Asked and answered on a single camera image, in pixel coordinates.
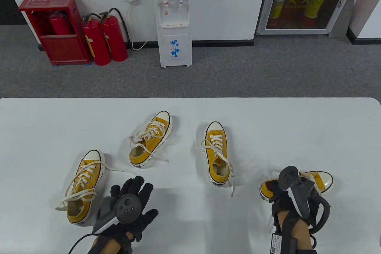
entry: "gloved hand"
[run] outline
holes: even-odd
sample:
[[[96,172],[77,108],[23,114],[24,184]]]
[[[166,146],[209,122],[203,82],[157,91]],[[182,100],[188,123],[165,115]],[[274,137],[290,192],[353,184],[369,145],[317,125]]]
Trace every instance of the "gloved hand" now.
[[[307,179],[301,177],[301,182],[305,182]],[[280,229],[277,214],[281,211],[292,211],[297,213],[294,203],[288,196],[287,191],[283,191],[279,187],[278,180],[271,180],[266,182],[266,187],[269,191],[274,193],[274,196],[270,198],[269,202],[274,202],[272,204],[272,216],[274,217],[274,225],[276,228]],[[316,216],[319,209],[319,203],[313,199],[315,195],[318,195],[315,189],[312,190],[311,195],[307,199],[310,209],[310,215],[307,219],[304,219],[308,225],[316,226]]]
[[[154,186],[151,183],[146,183],[144,186],[144,179],[141,176],[136,176],[134,179],[129,179],[124,183],[122,188],[118,185],[114,185],[111,187],[111,196],[114,198],[120,198],[126,194],[134,194],[136,195],[142,204],[142,209],[139,217],[129,224],[114,224],[111,225],[108,229],[103,231],[99,235],[100,241],[106,241],[109,239],[115,239],[121,246],[121,249],[125,253],[131,253],[131,242],[135,239],[139,242],[142,239],[142,232],[148,224],[150,224],[154,218],[158,215],[157,209],[151,209],[147,211],[145,214],[142,214],[144,208],[147,205],[148,199],[151,195],[151,192]],[[127,232],[131,233],[134,238],[129,240],[127,237]]]

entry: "water dispenser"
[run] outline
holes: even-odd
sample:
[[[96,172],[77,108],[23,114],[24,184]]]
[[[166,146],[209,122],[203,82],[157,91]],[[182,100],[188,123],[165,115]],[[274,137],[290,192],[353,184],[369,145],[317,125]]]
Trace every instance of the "water dispenser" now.
[[[192,65],[190,0],[154,0],[162,67]]]

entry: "yellow sneaker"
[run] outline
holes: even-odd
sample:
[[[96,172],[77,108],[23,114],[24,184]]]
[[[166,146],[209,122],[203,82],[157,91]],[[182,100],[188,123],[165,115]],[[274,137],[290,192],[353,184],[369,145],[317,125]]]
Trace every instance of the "yellow sneaker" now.
[[[82,224],[90,217],[91,205],[96,196],[95,189],[102,178],[105,168],[111,171],[127,172],[132,176],[136,176],[132,172],[107,166],[101,151],[89,151],[81,160],[76,175],[65,192],[65,198],[55,208],[56,210],[66,211],[70,223]]]
[[[151,122],[144,125],[130,141],[136,141],[129,153],[129,161],[135,167],[145,166],[172,130],[172,116],[167,111],[159,112]]]
[[[307,178],[313,182],[315,182],[315,189],[319,194],[325,193],[328,191],[332,185],[333,185],[333,177],[328,172],[321,172],[321,171],[313,171],[313,172],[306,172],[300,173],[301,177]],[[260,187],[260,194],[263,200],[269,201],[270,198],[273,197],[274,193],[269,190],[266,183],[271,182],[274,180],[267,180],[264,183],[262,183]]]
[[[227,160],[226,134],[219,122],[212,122],[206,128],[201,146],[207,158],[211,182],[223,185],[229,181],[233,188],[234,168]]]

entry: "carpet floor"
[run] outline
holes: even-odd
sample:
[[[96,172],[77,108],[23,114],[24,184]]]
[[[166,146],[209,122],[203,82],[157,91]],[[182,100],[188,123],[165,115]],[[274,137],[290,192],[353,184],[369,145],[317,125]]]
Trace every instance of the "carpet floor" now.
[[[381,46],[326,36],[256,36],[254,47],[194,48],[160,68],[157,49],[123,63],[53,68],[26,25],[0,26],[0,97],[373,97]]]

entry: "shoe insole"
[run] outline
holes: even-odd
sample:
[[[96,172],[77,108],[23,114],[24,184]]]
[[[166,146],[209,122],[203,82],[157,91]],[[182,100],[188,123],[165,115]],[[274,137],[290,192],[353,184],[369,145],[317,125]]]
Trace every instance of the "shoe insole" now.
[[[132,157],[138,157],[138,156],[141,156],[143,153],[144,153],[144,149],[143,149],[143,147],[142,147],[142,146],[138,146],[138,147],[133,148],[133,149],[131,150],[130,155],[131,155]]]
[[[216,173],[216,175],[220,175],[222,177],[227,175],[227,166],[224,161],[222,161],[220,165],[213,164],[212,166],[213,166],[213,171]]]
[[[78,216],[83,210],[83,201],[82,200],[72,200],[68,201],[68,215],[69,216]]]

